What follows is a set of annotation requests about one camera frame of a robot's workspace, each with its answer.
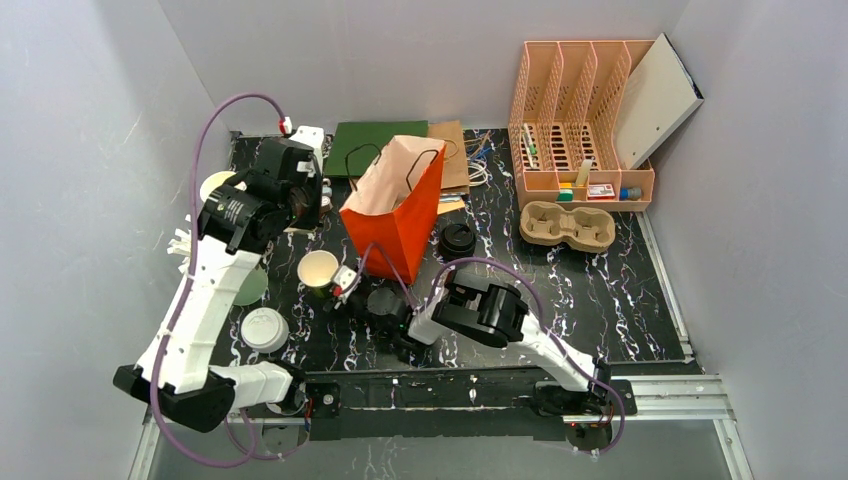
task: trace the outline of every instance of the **black lid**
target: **black lid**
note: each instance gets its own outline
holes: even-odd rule
[[[468,225],[454,223],[439,233],[439,254],[445,261],[474,256],[477,234]]]

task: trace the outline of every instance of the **white plastic lid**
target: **white plastic lid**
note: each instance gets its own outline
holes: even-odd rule
[[[273,353],[288,340],[289,325],[276,310],[257,308],[241,323],[241,338],[259,353]]]

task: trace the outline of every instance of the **wall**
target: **wall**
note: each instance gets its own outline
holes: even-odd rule
[[[706,98],[650,210],[757,478],[842,478],[848,5],[695,0],[671,39]]]
[[[261,90],[295,124],[344,120],[506,125],[521,42],[656,38],[687,0],[169,0],[162,7],[212,99]],[[269,132],[257,105],[224,114]]]
[[[3,3],[3,478],[126,478],[144,406],[112,374],[176,289],[165,246],[212,109],[155,1]],[[216,125],[204,171],[228,140]]]

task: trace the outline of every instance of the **red bag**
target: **red bag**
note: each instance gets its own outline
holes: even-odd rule
[[[444,160],[444,140],[396,135],[353,184],[340,210],[359,255],[372,242],[380,244],[409,284],[415,282],[436,224]],[[376,248],[365,268],[372,275],[395,279]]]

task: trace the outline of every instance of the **black marble table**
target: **black marble table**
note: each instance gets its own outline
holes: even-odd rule
[[[484,133],[469,130],[466,138],[479,138]],[[241,169],[255,161],[260,141],[256,137],[237,139],[232,166]],[[450,223],[468,223],[479,235],[477,255],[496,258],[533,282],[543,299],[550,302],[542,325],[551,326],[574,347],[609,362],[682,360],[683,351],[636,215],[613,214],[616,239],[603,254],[573,251],[564,244],[527,244],[518,231],[520,212],[505,130],[491,132],[491,147],[487,154],[489,186],[472,188],[464,210],[439,217],[412,288],[416,298],[426,297],[440,267],[435,250],[438,230]],[[229,328],[222,330],[218,340],[213,364],[242,365],[261,360],[262,356],[239,337],[241,319],[260,306],[278,310],[291,329],[286,349],[275,358],[282,356],[307,371],[483,368],[527,363],[519,355],[481,346],[455,333],[443,337],[421,358],[401,361],[390,343],[365,323],[337,311],[325,312],[323,301],[299,285],[297,263],[307,252],[322,249],[355,267],[359,255],[338,214],[338,207],[349,194],[347,182],[335,179],[334,209],[324,217],[323,228],[311,238],[300,234],[279,238],[263,260],[268,291],[261,302],[233,308]],[[473,268],[479,274],[508,278],[486,266]],[[383,282],[376,279],[371,283]],[[519,289],[532,305],[524,287]]]

